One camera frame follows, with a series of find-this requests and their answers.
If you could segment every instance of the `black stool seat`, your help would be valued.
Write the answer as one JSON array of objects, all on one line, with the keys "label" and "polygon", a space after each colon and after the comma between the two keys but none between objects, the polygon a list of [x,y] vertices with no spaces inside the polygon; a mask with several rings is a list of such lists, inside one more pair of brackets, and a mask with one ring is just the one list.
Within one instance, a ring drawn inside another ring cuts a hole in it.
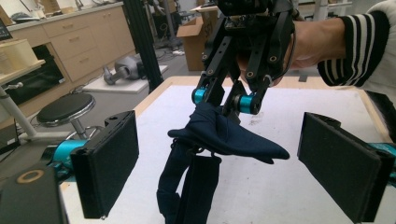
[{"label": "black stool seat", "polygon": [[88,113],[94,105],[95,100],[89,94],[69,94],[46,105],[37,114],[37,121],[46,127],[63,125]]}]

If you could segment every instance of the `chair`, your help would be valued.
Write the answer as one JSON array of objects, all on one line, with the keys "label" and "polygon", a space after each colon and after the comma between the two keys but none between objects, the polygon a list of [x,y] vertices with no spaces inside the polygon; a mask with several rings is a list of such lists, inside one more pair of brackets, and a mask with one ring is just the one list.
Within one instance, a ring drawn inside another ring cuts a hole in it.
[{"label": "chair", "polygon": [[[90,139],[95,132],[103,127],[92,126],[84,128],[79,118],[90,112],[95,106],[95,99],[87,93],[68,94],[46,105],[38,114],[37,121],[44,127],[57,127],[66,123],[71,123],[76,130],[67,136],[67,139],[76,134],[80,139]],[[94,129],[88,136],[87,130]]]}]

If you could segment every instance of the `person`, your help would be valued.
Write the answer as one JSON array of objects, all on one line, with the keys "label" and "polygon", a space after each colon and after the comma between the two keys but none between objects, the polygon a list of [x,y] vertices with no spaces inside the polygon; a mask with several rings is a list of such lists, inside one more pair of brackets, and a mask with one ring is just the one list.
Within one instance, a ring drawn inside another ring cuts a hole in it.
[{"label": "person", "polygon": [[[395,0],[380,2],[365,14],[294,24],[296,45],[290,69],[317,65],[329,86],[356,86],[396,95]],[[246,58],[239,57],[238,61],[244,70]]]}]

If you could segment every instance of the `navy fabric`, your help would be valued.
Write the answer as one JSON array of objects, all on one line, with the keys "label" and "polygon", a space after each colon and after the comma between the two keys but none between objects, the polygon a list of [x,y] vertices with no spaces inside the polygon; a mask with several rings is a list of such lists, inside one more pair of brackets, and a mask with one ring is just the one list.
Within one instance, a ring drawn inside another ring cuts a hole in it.
[{"label": "navy fabric", "polygon": [[210,103],[198,104],[190,118],[184,129],[171,130],[168,135],[222,155],[252,157],[270,164],[272,159],[290,157],[286,149],[222,116]]},{"label": "navy fabric", "polygon": [[174,224],[206,224],[219,183],[220,158],[193,156]]},{"label": "navy fabric", "polygon": [[160,213],[165,217],[165,224],[175,224],[180,196],[177,186],[184,171],[190,166],[192,145],[175,141],[163,173],[160,176],[157,190],[157,203]]}]

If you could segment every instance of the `white tabletop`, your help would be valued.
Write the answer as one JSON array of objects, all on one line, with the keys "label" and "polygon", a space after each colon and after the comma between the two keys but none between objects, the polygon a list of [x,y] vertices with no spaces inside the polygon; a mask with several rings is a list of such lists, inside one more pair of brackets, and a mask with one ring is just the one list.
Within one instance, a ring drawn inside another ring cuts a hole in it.
[{"label": "white tabletop", "polygon": [[[188,122],[194,109],[193,89],[170,86],[137,117],[140,156],[106,220],[84,219],[76,183],[69,183],[64,201],[70,223],[164,223],[156,190],[172,143],[167,132]],[[241,125],[280,144],[290,159],[268,165],[251,158],[222,157],[207,223],[352,223],[297,158],[305,111],[338,119],[363,141],[381,141],[356,91],[270,89],[261,112],[242,114]],[[396,189],[389,187],[375,223],[394,224],[395,207]]]},{"label": "white tabletop", "polygon": [[[168,69],[168,65],[160,65],[161,74]],[[146,79],[129,80],[121,78],[116,81],[114,85],[108,85],[103,77],[99,77],[95,81],[89,83],[84,88],[84,91],[103,91],[103,92],[117,92],[117,93],[134,93],[137,94],[149,85]]]}]

